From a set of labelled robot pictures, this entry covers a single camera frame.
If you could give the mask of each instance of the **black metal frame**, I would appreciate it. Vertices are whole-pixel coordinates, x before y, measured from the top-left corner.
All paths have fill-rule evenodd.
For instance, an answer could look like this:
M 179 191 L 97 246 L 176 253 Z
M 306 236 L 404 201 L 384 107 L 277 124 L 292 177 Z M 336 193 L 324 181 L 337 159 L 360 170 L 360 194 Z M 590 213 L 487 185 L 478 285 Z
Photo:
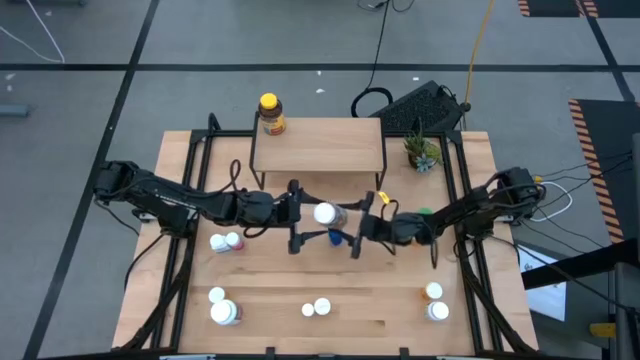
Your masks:
M 258 173 L 253 168 L 253 160 L 256 153 L 256 139 L 258 136 L 258 128 L 259 128 L 258 121 L 259 121 L 259 114 L 256 111 L 253 117 L 253 130 L 251 131 L 251 154 L 249 155 L 249 169 L 251 169 L 253 178 L 256 179 L 256 183 L 258 184 L 258 187 L 260 188 L 260 190 L 264 190 L 265 172 L 260 172 L 260 178 L 258 178 Z M 385 141 L 385 131 L 384 131 L 382 119 L 380 119 L 380 137 L 382 140 L 382 172 L 375 174 L 377 191 L 380 191 L 380 189 L 382 188 L 382 182 L 384 181 L 384 176 L 387 173 L 387 143 Z
M 404 137 L 407 134 L 405 131 L 394 131 L 387 132 L 387 137 Z M 460 167 L 460 176 L 462 179 L 462 184 L 464 187 L 464 192 L 468 193 L 471 190 L 471 183 L 469 179 L 469 173 L 467 169 L 466 158 L 464 155 L 464 148 L 462 144 L 462 137 L 459 132 L 451 131 L 451 132 L 427 132 L 424 134 L 425 137 L 431 139 L 437 139 L 442 151 L 443 163 L 444 163 L 444 171 L 445 178 L 447 182 L 447 190 L 449 194 L 449 200 L 455 201 L 457 200 L 456 195 L 456 186 L 453 175 L 453 167 L 451 165 L 451 157 L 449 154 L 448 143 L 449 141 L 455 145 L 457 160 Z M 216 137 L 252 137 L 255 139 L 255 128 L 253 130 L 222 130 L 215 116 L 211 114 L 209 116 L 209 128 L 207 130 L 193 130 L 189 142 L 189 150 L 187 152 L 187 159 L 185 164 L 185 170 L 183 174 L 182 183 L 188 185 L 190 182 L 191 175 L 193 173 L 193 167 L 195 162 L 195 153 L 197 150 L 198 144 L 204 139 L 204 151 L 202 155 L 202 161 L 200 164 L 200 174 L 198 177 L 198 186 L 199 190 L 204 189 L 204 184 L 206 182 L 207 172 L 209 168 L 209 161 L 211 157 L 211 150 L 213 139 Z M 385 149 L 385 158 L 386 158 L 386 145 L 383 140 L 383 148 Z M 178 348 L 180 343 L 180 337 L 182 334 L 182 325 L 184 321 L 184 312 L 186 310 L 186 297 L 189 288 L 189 277 L 191 274 L 191 265 L 193 261 L 195 241 L 197 234 L 195 230 L 197 230 L 197 222 L 198 219 L 193 220 L 194 232 L 191 237 L 186 239 L 186 250 L 184 259 L 181 265 L 180 271 L 178 274 L 173 276 L 173 272 L 176 266 L 177 261 L 177 249 L 179 247 L 179 239 L 172 239 L 172 243 L 170 245 L 167 264 L 165 266 L 165 273 L 163 277 L 162 290 L 161 290 L 161 299 L 159 301 L 158 306 L 152 312 L 150 319 L 154 317 L 154 314 L 158 313 L 158 311 L 162 311 L 160 316 L 156 316 L 154 318 L 155 325 L 153 326 L 153 336 L 150 343 L 149 349 L 141 349 L 144 345 L 146 339 L 150 335 L 151 331 L 146 334 L 146 336 L 142 337 L 141 334 L 136 334 L 132 342 L 125 345 L 123 348 L 115 348 L 112 352 L 109 353 L 97 353 L 97 354 L 85 354 L 85 355 L 74 355 L 74 356 L 65 356 L 58 357 L 52 359 L 158 359 L 171 355 L 179 355 Z M 455 227 L 455 234 L 457 240 L 464 239 L 464 233 L 460 226 Z M 461 254 L 460 259 L 460 267 L 463 273 L 471 273 L 473 274 L 473 268 L 467 258 L 467 249 L 464 245 L 463 241 L 459 241 L 458 250 Z M 484 256 L 484 251 L 482 249 L 482 243 L 476 244 L 476 259 L 478 260 L 478 272 L 480 275 L 481 283 L 483 291 L 486 295 L 491 298 L 491 285 L 489 281 L 489 274 L 486 267 L 486 259 Z M 164 314 L 166 313 L 166 309 L 169 303 L 172 301 L 173 297 L 176 294 L 175 287 L 178 286 L 179 290 L 177 291 L 178 300 L 176 303 L 175 317 L 174 323 L 172 325 L 171 336 L 170 336 L 170 344 L 168 347 L 160 347 L 160 339 L 162 337 L 162 327 L 164 325 Z M 523 354 L 523 353 L 513 353 L 513 352 L 504 352 L 502 350 L 502 338 L 497 330 L 497 327 L 493 323 L 493 320 L 488 317 L 490 329 L 491 329 L 491 338 L 493 350 L 485 350 L 482 343 L 482 331 L 479 324 L 478 318 L 478 310 L 476 307 L 476 298 L 475 293 L 472 287 L 470 287 L 466 282 L 464 283 L 464 292 L 465 298 L 469 313 L 469 326 L 471 330 L 471 336 L 473 341 L 474 353 L 476 356 L 482 356 L 484 358 L 494 358 L 494 359 L 532 359 L 532 358 L 545 358 L 543 355 L 536 354 Z M 437 359 L 438 356 L 412 356 L 409 354 L 409 350 L 407 348 L 399 348 L 398 356 L 390 356 L 390 355 L 371 355 L 371 356 L 355 356 L 355 355 L 338 355 L 331 354 L 330 356 L 333 359 L 344 359 L 344 360 L 363 360 L 363 359 L 377 359 L 377 360 L 392 360 L 392 359 L 401 359 L 401 360 L 419 360 L 419 359 Z M 265 360 L 275 360 L 276 353 L 275 349 L 272 347 L 268 347 L 265 349 L 264 354 L 215 354 L 211 355 L 218 360 L 235 360 L 235 359 L 265 359 Z M 302 360 L 302 359 L 310 359 L 310 358 L 321 358 L 323 355 L 277 355 L 278 359 L 291 359 L 291 360 Z

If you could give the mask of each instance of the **small wooden table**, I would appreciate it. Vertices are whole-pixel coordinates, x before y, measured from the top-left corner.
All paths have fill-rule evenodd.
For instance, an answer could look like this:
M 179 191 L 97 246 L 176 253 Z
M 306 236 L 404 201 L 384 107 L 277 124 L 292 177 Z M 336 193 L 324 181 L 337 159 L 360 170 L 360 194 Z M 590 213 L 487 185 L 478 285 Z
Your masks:
M 181 181 L 191 132 L 169 131 L 164 135 L 155 173 Z M 434 211 L 449 204 L 445 174 L 436 166 L 418 174 L 408 162 L 402 138 L 387 138 L 389 168 L 383 191 L 400 202 L 400 211 L 415 212 L 422 207 Z M 463 133 L 464 149 L 472 186 L 483 184 L 496 171 L 486 133 Z M 199 146 L 196 159 L 201 159 Z M 453 144 L 449 145 L 457 194 L 462 183 Z M 217 190 L 229 181 L 228 167 L 233 159 L 246 164 L 251 137 L 215 138 L 206 191 Z M 192 186 L 198 177 L 195 164 Z M 368 174 L 278 172 L 270 175 L 266 191 L 279 195 L 287 182 L 296 178 L 310 194 L 337 202 L 362 198 L 375 186 Z M 256 190 L 249 171 L 243 171 L 238 187 Z M 372 213 L 379 213 L 376 199 Z M 319 229 L 312 220 L 312 206 L 303 206 L 300 231 Z M 354 233 L 358 214 L 345 231 Z M 143 224 L 136 254 L 158 234 L 155 223 Z M 460 266 L 453 254 L 454 231 L 447 229 L 438 239 L 439 261 L 432 269 L 429 247 L 413 244 L 399 248 L 391 256 L 380 244 L 364 241 L 360 259 L 350 259 L 350 248 L 329 246 L 329 240 L 310 240 L 298 255 L 287 253 L 288 230 L 271 229 L 256 239 L 247 239 L 241 252 L 216 254 L 209 246 L 214 233 L 240 231 L 199 223 L 195 255 L 179 352 L 217 354 L 264 354 L 275 347 L 277 354 L 397 355 L 407 347 L 411 355 L 473 355 L 467 305 Z M 511 239 L 509 227 L 496 224 L 496 236 Z M 136 265 L 129 279 L 122 311 L 115 332 L 114 346 L 128 341 L 146 320 L 158 301 L 167 259 L 169 241 L 161 242 Z M 527 305 L 514 249 L 504 243 L 486 240 L 484 249 L 496 306 L 515 331 L 530 346 L 537 342 Z M 420 288 L 431 281 L 444 289 L 443 301 L 449 305 L 445 321 L 424 319 L 426 302 Z M 244 319 L 236 326 L 222 327 L 210 318 L 207 294 L 213 286 L 226 289 L 229 298 L 242 305 Z M 319 297 L 332 301 L 332 311 L 324 317 L 305 318 L 304 303 Z M 491 348 L 486 312 L 479 301 L 478 315 L 485 349 Z M 174 307 L 167 312 L 161 346 L 167 346 Z
M 387 169 L 380 118 L 286 118 L 285 124 L 282 134 L 268 135 L 255 116 L 249 168 L 260 189 L 267 172 L 368 172 L 380 190 Z

